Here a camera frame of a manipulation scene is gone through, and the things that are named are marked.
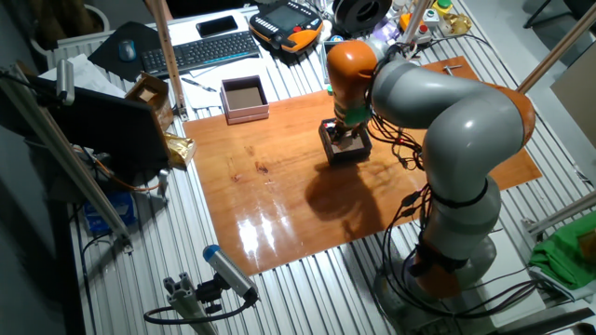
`wooden table surface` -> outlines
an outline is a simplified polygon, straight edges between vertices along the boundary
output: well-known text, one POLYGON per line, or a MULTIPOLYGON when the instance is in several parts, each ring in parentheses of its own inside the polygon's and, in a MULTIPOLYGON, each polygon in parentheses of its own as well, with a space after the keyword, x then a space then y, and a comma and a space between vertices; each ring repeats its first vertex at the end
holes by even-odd
MULTIPOLYGON (((425 67, 446 64, 478 80, 463 57, 425 67)), ((369 160, 329 167, 318 126, 332 117, 332 97, 320 91, 271 103, 267 120, 184 124, 219 245, 248 275, 384 230, 401 199, 425 185, 424 172, 403 169, 374 139, 369 160)), ((423 142, 424 130, 408 132, 423 142)), ((521 150, 491 176, 505 190, 541 174, 521 150)))

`open box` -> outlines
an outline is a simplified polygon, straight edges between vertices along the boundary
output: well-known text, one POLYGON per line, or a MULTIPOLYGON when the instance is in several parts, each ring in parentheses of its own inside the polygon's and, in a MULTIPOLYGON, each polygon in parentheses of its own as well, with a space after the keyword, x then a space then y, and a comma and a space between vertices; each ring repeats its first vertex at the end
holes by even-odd
POLYGON ((228 125, 269 117, 269 103, 258 75, 222 80, 222 102, 228 125))

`orange cable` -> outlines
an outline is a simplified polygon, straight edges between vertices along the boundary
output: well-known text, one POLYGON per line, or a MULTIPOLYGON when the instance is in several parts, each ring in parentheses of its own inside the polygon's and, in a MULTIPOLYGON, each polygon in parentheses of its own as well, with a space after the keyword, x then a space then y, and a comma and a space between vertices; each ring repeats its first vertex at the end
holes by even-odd
MULTIPOLYGON (((79 153, 84 153, 83 150, 81 150, 79 148, 73 148, 73 149, 75 149, 79 153)), ((117 178, 112 172, 110 172, 110 170, 107 167, 105 167, 105 165, 102 162, 100 162, 99 159, 96 158, 94 160, 94 163, 96 163, 97 165, 99 165, 100 168, 102 168, 102 170, 105 173, 107 173, 107 175, 110 176, 111 179, 113 179, 115 182, 117 182, 120 185, 128 188, 131 191, 137 191, 137 192, 151 191, 151 190, 154 190, 157 187, 159 187, 159 185, 161 184, 161 183, 158 183, 156 186, 144 187, 144 188, 143 187, 134 187, 134 186, 128 185, 127 183, 125 183, 125 182, 121 181, 119 178, 117 178)))

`keyboard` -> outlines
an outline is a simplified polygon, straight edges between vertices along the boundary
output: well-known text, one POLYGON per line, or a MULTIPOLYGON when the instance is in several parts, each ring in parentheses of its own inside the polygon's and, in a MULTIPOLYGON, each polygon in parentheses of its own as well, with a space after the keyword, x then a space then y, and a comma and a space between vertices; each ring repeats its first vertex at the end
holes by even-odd
MULTIPOLYGON (((259 57, 259 48, 254 43, 251 33, 239 32, 174 46, 174 55, 178 71, 186 73, 247 57, 259 57)), ((143 52, 141 57, 142 65, 148 74, 156 77, 169 76, 161 49, 143 52)))

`white desk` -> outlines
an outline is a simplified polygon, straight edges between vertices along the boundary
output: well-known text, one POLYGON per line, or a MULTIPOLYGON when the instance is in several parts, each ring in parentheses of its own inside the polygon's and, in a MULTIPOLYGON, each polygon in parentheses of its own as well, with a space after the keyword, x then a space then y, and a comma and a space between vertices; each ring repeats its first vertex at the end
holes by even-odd
MULTIPOLYGON (((247 16, 255 12, 250 8, 243 11, 247 16)), ((454 12, 460 11, 469 15, 464 4, 454 0, 454 12)), ((486 38, 479 29, 481 22, 475 23, 471 33, 486 38)), ((99 33, 61 41, 59 48, 48 56, 47 63, 52 68, 60 59, 81 53, 90 55, 108 36, 108 33, 99 33)), ((262 79, 271 81, 273 87, 266 93, 268 98, 273 98, 269 98, 270 101, 326 87, 321 79, 318 49, 316 51, 309 56, 295 57, 291 66, 262 52, 268 73, 262 79)), ((473 40, 441 42, 424 52, 422 62, 459 55, 467 57, 481 80, 505 87, 517 86, 497 56, 473 40)), ((132 83, 114 74, 106 76, 125 91, 132 87, 132 83)), ((209 108, 190 112, 189 116, 196 120, 221 113, 221 108, 209 108)), ((178 118, 170 130, 184 134, 178 118)), ((529 259, 533 244, 520 233, 521 218, 543 219, 589 192, 575 175, 571 157, 539 117, 527 149, 545 178, 502 192, 499 220, 525 261, 529 259)), ((135 195, 140 224, 130 229, 134 252, 125 255, 110 249, 107 243, 89 248, 84 259, 89 270, 88 287, 82 275, 82 260, 78 252, 74 253, 88 334, 94 333, 94 327, 98 334, 192 334, 187 326, 161 327, 142 319, 145 311, 167 305, 163 278, 188 272, 196 284, 210 280, 213 275, 201 254, 206 245, 217 241, 194 164, 191 163, 188 171, 172 171, 167 197, 169 202, 161 208, 159 201, 148 201, 146 194, 135 195)), ((71 230, 74 250, 80 250, 92 238, 74 222, 71 222, 71 230)), ((216 326, 221 334, 230 335, 394 333, 377 311, 369 291, 374 269, 381 262, 381 238, 380 234, 372 235, 254 275, 252 279, 259 288, 261 302, 241 315, 216 322, 216 326)), ((403 224, 395 230, 393 238, 400 251, 407 253, 417 240, 416 227, 403 224)), ((497 272, 506 274, 518 269, 499 266, 497 272)), ((226 312, 238 306, 234 293, 223 295, 226 312)))

